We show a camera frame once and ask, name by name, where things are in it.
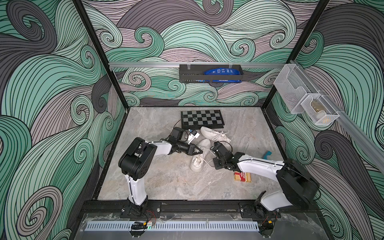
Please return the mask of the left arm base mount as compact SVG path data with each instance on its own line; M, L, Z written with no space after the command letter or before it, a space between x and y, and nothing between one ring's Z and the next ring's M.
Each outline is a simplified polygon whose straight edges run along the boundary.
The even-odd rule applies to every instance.
M161 202L157 201L144 201L140 206L137 206L127 200L123 205L120 217L129 219L159 218L161 205Z

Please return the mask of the aluminium rail back wall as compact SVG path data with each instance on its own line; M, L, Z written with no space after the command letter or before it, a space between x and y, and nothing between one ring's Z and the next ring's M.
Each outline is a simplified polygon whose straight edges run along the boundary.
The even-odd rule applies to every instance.
M242 68L251 69L275 69L283 68L284 63L251 63L251 62L238 62L238 63L220 63L220 62L109 62L110 68L178 68L180 65L226 65L232 67L233 65L240 65Z

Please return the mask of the aluminium rail right wall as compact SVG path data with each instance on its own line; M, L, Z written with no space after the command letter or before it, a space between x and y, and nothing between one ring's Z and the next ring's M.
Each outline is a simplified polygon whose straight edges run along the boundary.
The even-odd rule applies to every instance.
M304 68L295 60L290 61L298 67L300 75L303 76L303 83L307 86L310 92L308 96L319 99L328 111L337 114L339 117L336 121L348 133L352 140L360 147L360 149L372 160L373 164L381 173L384 172L384 152L355 124L355 122L340 109L333 101L331 96L326 94L306 73Z

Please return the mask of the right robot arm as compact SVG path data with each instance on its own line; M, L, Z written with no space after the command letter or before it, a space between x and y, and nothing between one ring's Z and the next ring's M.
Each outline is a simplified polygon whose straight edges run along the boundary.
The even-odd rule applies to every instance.
M255 202L267 211L289 206L307 210L319 190L319 183L294 160L272 161L241 152L233 154L220 142L215 142L211 149L215 155L215 169L255 174L279 183L280 191L260 194Z

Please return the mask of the black wall tray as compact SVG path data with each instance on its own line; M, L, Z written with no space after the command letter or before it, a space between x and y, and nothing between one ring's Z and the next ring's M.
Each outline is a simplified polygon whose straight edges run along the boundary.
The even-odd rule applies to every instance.
M184 64L179 66L181 83L240 83L243 76L241 65Z

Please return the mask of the clear plastic bin small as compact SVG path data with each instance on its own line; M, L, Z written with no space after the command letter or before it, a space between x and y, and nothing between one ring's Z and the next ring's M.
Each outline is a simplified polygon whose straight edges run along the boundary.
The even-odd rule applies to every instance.
M317 126L329 126L340 116L320 94L308 94L301 106Z

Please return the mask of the black corner frame post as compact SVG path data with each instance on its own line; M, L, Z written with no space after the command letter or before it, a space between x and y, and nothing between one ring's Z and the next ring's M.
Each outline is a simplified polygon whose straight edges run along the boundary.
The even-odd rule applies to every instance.
M290 56L288 57L288 60L286 62L287 64L290 63L291 61L295 60L298 57L301 49L303 48L306 41L310 37L312 31L314 30L317 22L319 21L322 13L325 11L329 2L330 2L329 0L320 0L318 2L313 14L311 15L311 17L308 20L308 23L305 25L305 28L304 28L302 34L300 35L299 40L297 41L297 43L296 43L295 47L293 48ZM269 92L267 98L265 99L263 105L262 105L262 111L263 112L266 111L267 107L271 103L276 92L277 92L277 89L275 86L273 86L271 91Z
M118 79L116 77L116 74L110 69L110 66L109 66L109 61L108 61L108 58L102 48L102 45L97 37L97 34L96 34L96 31L91 23L91 20L87 14L87 11L85 9L85 6L83 4L83 1L81 0L73 0L73 4L80 16L80 19L82 20L83 22L83 25L91 39L91 42L92 44L94 45L94 47L96 48L96 52L101 60L101 63L104 67L104 69L106 70L106 73L115 89L115 91L117 92L117 95L120 99L120 101L122 102L122 105L124 107L124 109L126 110L126 112L130 109L130 107L128 106L126 100L125 100L125 97L123 95L123 92L122 92L122 89L120 88L120 85L119 85L119 82L118 82Z

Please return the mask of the aluminium rail wall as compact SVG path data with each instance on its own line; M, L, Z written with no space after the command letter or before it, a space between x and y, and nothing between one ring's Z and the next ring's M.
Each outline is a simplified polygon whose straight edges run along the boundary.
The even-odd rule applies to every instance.
M339 117L336 121L348 133L352 140L360 147L360 149L372 160L373 164L381 173L384 172L384 152L355 124L355 122L340 109L333 101L331 96L326 94L306 73L304 68L295 60L290 61L298 67L300 75L303 76L303 83L307 86L310 92L308 96L319 99L328 111L337 114Z
M178 68L180 65L226 65L232 67L233 65L240 65L242 68L251 69L275 69L283 68L284 63L251 63L251 62L238 62L238 63L220 63L220 62L109 62L110 68Z

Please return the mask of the white knit shoe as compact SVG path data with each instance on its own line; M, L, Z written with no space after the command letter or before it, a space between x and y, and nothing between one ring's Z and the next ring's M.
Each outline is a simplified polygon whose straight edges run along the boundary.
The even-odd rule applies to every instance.
M211 141L209 139L203 139L196 145L199 149L203 151L202 154L195 155L192 158L190 169L199 173L203 170L204 166L208 166L210 168L214 168L212 160L206 160L206 157L212 153L211 151Z
M206 138L214 142L226 142L228 144L231 143L231 139L227 137L228 133L224 131L216 131L207 127L201 127L201 134Z

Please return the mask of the black corner frame post right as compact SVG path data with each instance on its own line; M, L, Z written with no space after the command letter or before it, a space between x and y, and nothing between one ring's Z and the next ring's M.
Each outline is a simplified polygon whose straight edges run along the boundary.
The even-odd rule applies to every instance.
M290 56L288 57L288 60L286 62L287 64L290 63L291 61L295 60L298 57L301 49L303 48L306 41L310 37L312 31L314 30L317 22L319 21L322 13L325 11L329 2L330 2L329 0L320 0L318 2L313 14L311 15L311 17L308 20L308 23L305 25L305 28L304 28L302 34L300 35L299 40L297 41L297 43L296 43L295 47L293 48ZM265 99L263 105L262 105L262 111L263 112L266 111L267 107L271 103L276 92L277 92L277 89L275 86L273 86L271 91L269 92L267 98Z

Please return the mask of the teal plastic piece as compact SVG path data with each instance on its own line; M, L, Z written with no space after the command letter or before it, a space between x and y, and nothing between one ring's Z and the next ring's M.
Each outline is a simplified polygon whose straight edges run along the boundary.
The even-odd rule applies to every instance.
M269 156L272 155L272 152L271 151L267 151L264 155L263 155L263 159L264 160L268 160L269 159Z

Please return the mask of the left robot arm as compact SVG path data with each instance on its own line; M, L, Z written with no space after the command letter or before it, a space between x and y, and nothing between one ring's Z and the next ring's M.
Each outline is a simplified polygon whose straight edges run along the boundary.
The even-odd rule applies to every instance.
M173 153L184 153L188 156L201 155L203 150L192 144L192 141L199 136L196 130L186 131L174 127L168 137L159 141L148 142L136 137L118 163L129 185L128 200L140 208L146 204L148 195L145 191L144 177L154 157Z

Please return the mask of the red yellow matchbox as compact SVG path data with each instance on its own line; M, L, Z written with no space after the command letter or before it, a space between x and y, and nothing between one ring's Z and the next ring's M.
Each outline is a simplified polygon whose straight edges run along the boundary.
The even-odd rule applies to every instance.
M234 172L234 180L244 183L250 183L252 181L251 174L244 172Z

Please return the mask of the clear plastic bin large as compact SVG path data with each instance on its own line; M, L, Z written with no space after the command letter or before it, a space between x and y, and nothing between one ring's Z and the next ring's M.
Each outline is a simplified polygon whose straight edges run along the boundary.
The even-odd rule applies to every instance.
M310 93L304 82L305 76L296 64L286 64L277 76L274 87L291 114L302 114L302 101Z

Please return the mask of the black corner frame post left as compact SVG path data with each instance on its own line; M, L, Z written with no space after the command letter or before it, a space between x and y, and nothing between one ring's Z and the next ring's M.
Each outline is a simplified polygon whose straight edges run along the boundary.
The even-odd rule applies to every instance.
M91 39L91 42L92 44L94 45L94 47L96 48L96 52L101 60L101 63L104 67L104 69L106 70L106 73L115 89L115 91L117 92L117 95L120 99L120 101L122 102L122 105L124 107L124 109L126 110L126 112L130 109L130 107L128 106L126 100L125 100L125 97L123 95L123 92L122 92L122 89L120 88L120 85L119 85L119 82L118 82L118 79L116 77L116 74L110 69L110 66L109 66L109 61L108 61L108 58L102 48L102 45L97 37L97 34L96 34L96 31L91 23L91 20L87 14L87 11L85 9L85 6L83 4L83 1L81 0L73 0L73 4L80 16L80 19L82 20L83 22L83 25Z

